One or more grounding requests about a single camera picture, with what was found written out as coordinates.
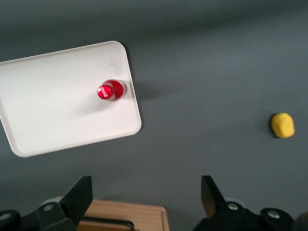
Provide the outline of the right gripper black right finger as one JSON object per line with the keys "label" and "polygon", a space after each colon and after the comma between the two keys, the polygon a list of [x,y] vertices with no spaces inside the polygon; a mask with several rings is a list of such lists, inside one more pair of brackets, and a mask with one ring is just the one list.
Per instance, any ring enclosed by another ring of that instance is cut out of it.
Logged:
{"label": "right gripper black right finger", "polygon": [[201,177],[201,201],[206,218],[195,231],[292,231],[294,219],[276,208],[263,208],[259,214],[237,202],[226,201],[211,176]]}

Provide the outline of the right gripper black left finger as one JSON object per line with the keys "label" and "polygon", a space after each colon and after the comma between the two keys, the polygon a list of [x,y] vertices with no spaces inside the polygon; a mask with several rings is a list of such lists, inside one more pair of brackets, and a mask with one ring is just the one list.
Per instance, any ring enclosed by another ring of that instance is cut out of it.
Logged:
{"label": "right gripper black left finger", "polygon": [[91,176],[81,177],[62,198],[43,203],[28,215],[0,212],[2,231],[75,231],[93,200]]}

